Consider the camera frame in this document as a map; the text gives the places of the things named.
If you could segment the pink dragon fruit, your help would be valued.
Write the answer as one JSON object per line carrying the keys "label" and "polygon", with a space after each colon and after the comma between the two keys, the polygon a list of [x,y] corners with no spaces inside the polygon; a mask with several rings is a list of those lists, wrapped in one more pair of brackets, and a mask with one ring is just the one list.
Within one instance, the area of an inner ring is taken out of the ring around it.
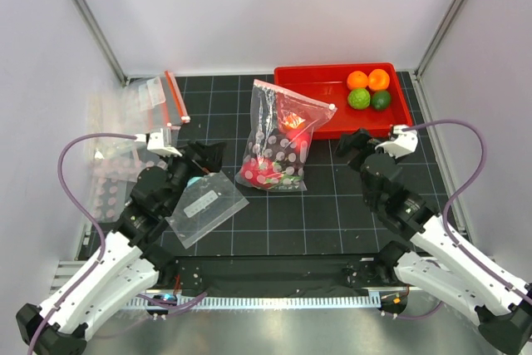
{"label": "pink dragon fruit", "polygon": [[260,190],[299,190],[302,176],[292,167],[284,169],[278,162],[251,159],[243,163],[238,177],[243,185]]}

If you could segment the red apple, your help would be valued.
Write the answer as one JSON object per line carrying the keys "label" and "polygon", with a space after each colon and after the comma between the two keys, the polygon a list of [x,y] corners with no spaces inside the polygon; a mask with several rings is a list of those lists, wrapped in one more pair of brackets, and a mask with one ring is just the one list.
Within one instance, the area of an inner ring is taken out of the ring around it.
{"label": "red apple", "polygon": [[286,133],[286,138],[289,141],[290,147],[293,148],[298,153],[303,147],[307,149],[311,144],[311,136],[309,135],[309,132],[307,130],[301,130],[301,129],[289,130]]}

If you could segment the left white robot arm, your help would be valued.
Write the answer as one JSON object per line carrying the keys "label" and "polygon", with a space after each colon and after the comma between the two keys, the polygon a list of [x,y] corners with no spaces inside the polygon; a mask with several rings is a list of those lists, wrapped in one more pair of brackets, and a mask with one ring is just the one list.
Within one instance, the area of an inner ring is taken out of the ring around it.
{"label": "left white robot arm", "polygon": [[189,181],[220,171],[223,142],[189,141],[165,150],[166,167],[144,168],[109,234],[92,224],[100,247],[50,298],[27,303],[16,314],[31,354],[81,354],[93,333],[148,288],[168,288],[177,258],[159,244]]}

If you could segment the pink-dotted zip bag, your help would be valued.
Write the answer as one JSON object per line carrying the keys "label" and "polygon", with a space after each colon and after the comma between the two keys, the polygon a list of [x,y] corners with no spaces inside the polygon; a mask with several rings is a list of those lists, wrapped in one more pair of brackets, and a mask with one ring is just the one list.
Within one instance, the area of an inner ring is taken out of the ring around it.
{"label": "pink-dotted zip bag", "polygon": [[[315,100],[266,81],[254,80],[250,101],[250,133],[246,141],[242,165],[251,159],[266,159],[278,162],[284,169],[292,166],[303,178],[299,190],[265,191],[305,191],[307,189],[304,183],[305,165],[313,142],[313,134],[327,124],[336,111],[337,107],[332,103]],[[286,138],[287,131],[281,125],[282,119],[291,113],[305,119],[305,125],[300,129],[307,130],[311,136],[310,146],[307,149],[303,147],[299,153],[290,147]],[[243,185],[238,174],[239,172],[236,174],[236,180]]]}

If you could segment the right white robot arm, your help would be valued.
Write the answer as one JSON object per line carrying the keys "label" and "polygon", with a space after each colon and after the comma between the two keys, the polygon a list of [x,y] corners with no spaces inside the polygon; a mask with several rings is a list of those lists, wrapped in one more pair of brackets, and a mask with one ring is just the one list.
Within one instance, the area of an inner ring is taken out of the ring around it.
{"label": "right white robot arm", "polygon": [[401,242],[376,256],[374,274],[385,285],[416,286],[469,319],[492,347],[519,354],[531,339],[531,285],[501,268],[461,236],[403,183],[400,159],[418,144],[416,130],[393,126],[379,141],[360,129],[343,134],[336,153],[355,150],[349,166],[361,179],[369,210]]}

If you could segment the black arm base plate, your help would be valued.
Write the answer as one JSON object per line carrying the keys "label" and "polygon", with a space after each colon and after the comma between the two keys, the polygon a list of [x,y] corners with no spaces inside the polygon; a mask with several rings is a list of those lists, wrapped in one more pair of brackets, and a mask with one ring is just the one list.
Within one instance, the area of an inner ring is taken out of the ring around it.
{"label": "black arm base plate", "polygon": [[180,283],[185,293],[289,296],[310,291],[402,286],[392,264],[375,254],[170,257],[159,261],[157,288]]}

